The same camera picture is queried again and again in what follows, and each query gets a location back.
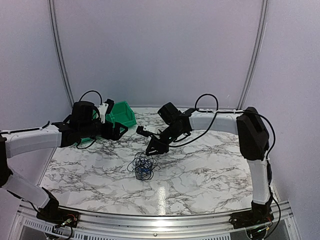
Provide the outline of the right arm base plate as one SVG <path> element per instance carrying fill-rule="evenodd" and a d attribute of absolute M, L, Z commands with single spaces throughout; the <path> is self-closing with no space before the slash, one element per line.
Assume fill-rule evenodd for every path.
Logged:
<path fill-rule="evenodd" d="M 232 213 L 228 222 L 234 229 L 240 229 L 270 223 L 273 220 L 274 215 L 270 207 L 252 207 L 250 210 Z"/>

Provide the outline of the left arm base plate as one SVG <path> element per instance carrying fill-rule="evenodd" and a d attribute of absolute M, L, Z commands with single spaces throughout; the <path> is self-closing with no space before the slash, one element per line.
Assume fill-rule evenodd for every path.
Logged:
<path fill-rule="evenodd" d="M 37 211 L 36 218 L 61 227 L 63 226 L 63 223 L 65 223 L 65 226 L 76 228 L 79 222 L 80 213 L 78 211 L 67 210 L 60 207 L 53 210 L 52 213 L 49 213 L 40 208 Z"/>

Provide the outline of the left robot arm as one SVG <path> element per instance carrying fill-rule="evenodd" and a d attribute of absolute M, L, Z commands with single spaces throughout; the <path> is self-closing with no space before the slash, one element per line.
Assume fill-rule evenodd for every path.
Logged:
<path fill-rule="evenodd" d="M 110 122 L 114 101 L 100 100 L 99 106 L 79 99 L 63 121 L 48 122 L 44 126 L 0 133 L 0 186 L 14 196 L 32 203 L 43 210 L 53 223 L 63 219 L 59 201 L 46 189 L 30 183 L 9 168 L 8 159 L 43 149 L 65 148 L 79 145 L 82 139 L 97 138 L 118 141 L 128 127 L 120 122 Z"/>

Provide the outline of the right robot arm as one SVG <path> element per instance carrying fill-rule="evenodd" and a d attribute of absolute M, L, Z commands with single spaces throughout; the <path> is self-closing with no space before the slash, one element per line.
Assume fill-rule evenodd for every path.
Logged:
<path fill-rule="evenodd" d="M 171 148 L 183 147 L 183 144 L 173 143 L 182 135 L 190 135 L 192 131 L 202 130 L 204 135 L 216 131 L 238 137 L 239 151 L 248 163 L 253 188 L 247 219 L 252 224 L 260 223 L 267 216 L 274 200 L 269 155 L 275 146 L 274 142 L 270 142 L 270 137 L 274 138 L 276 134 L 270 121 L 259 114 L 255 107 L 244 110 L 201 110 L 194 106 L 181 111 L 172 102 L 168 102 L 157 113 L 167 127 L 157 133 L 143 128 L 144 135 L 150 137 L 145 150 L 147 156 L 163 155 Z"/>

